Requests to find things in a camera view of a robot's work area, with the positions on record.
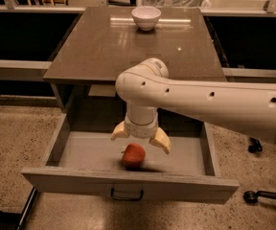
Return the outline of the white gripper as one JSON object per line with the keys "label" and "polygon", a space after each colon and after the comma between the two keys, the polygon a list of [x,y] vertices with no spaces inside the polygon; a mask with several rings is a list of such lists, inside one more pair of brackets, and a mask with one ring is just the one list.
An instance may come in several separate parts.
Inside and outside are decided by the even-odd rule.
{"label": "white gripper", "polygon": [[141,139],[150,138],[149,143],[151,145],[162,149],[166,154],[171,152],[170,138],[161,127],[158,127],[157,119],[149,124],[137,125],[125,117],[124,122],[115,126],[110,139],[114,141],[117,138],[128,138],[129,135]]}

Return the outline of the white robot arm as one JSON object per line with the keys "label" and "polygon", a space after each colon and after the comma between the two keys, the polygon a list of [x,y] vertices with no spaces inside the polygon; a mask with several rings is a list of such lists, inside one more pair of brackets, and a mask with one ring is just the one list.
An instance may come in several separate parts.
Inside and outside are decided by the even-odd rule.
{"label": "white robot arm", "polygon": [[170,152],[170,138],[158,125],[162,108],[276,145],[276,84],[171,80],[165,63],[153,57],[122,72],[115,89],[126,116],[113,140],[148,139]]}

